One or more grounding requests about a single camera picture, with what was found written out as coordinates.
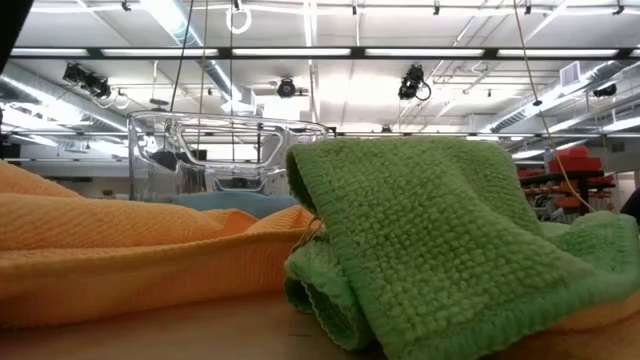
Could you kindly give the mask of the blue microfiber towel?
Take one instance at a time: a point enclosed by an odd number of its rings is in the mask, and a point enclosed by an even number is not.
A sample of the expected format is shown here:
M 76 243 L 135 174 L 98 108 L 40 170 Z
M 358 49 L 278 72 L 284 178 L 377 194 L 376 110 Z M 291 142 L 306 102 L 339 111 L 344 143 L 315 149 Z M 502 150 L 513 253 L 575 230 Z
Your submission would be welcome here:
M 236 209 L 262 219 L 295 206 L 298 201 L 290 195 L 270 196 L 254 192 L 207 192 L 179 195 L 174 200 L 174 204 L 198 211 Z

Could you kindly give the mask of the green microfiber towel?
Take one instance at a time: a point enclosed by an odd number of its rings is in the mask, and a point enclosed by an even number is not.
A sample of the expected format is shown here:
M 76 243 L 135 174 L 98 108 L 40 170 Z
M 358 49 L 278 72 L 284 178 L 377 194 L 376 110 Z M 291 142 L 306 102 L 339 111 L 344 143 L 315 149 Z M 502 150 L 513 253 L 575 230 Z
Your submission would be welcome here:
M 461 138 L 292 147 L 313 214 L 286 261 L 289 303 L 333 342 L 391 360 L 477 360 L 539 331 L 640 310 L 640 233 L 607 211 L 538 220 L 511 156 Z

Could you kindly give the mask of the overhead light bar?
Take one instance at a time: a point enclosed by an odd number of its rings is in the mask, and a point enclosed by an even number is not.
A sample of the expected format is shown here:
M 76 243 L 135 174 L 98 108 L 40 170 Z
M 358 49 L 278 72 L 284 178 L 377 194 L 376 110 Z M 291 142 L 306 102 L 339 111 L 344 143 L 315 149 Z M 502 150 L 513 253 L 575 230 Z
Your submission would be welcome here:
M 17 47 L 16 59 L 180 60 L 180 59 L 305 59 L 305 60 L 425 60 L 425 61 L 640 61 L 635 48 L 498 48 L 498 47 L 220 47 L 220 48 L 63 48 Z

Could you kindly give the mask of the ceiling air vent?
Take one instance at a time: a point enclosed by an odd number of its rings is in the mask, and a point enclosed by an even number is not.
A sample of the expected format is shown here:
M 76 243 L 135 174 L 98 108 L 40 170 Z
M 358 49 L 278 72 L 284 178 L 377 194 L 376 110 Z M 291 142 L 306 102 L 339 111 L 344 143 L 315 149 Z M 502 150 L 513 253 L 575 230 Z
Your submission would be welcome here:
M 574 61 L 559 71 L 562 87 L 569 87 L 581 81 L 581 63 Z

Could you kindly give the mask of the clear plastic bin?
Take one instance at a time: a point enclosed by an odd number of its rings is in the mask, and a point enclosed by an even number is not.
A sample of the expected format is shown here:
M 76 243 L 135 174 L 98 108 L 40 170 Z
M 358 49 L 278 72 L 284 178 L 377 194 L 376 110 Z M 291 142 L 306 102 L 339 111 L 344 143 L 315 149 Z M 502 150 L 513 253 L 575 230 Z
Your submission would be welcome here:
M 317 123 L 237 115 L 140 111 L 128 115 L 130 198 L 289 192 L 286 154 L 326 140 Z

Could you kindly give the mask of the orange microfiber towel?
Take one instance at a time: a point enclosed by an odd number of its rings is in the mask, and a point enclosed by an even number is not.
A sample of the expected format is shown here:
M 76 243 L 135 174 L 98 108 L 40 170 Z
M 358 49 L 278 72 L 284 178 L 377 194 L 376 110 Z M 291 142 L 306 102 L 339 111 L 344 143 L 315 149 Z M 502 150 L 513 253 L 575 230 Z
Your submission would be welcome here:
M 640 360 L 640 290 L 574 313 L 482 360 Z
M 282 287 L 310 212 L 83 197 L 0 161 L 0 328 L 80 323 Z

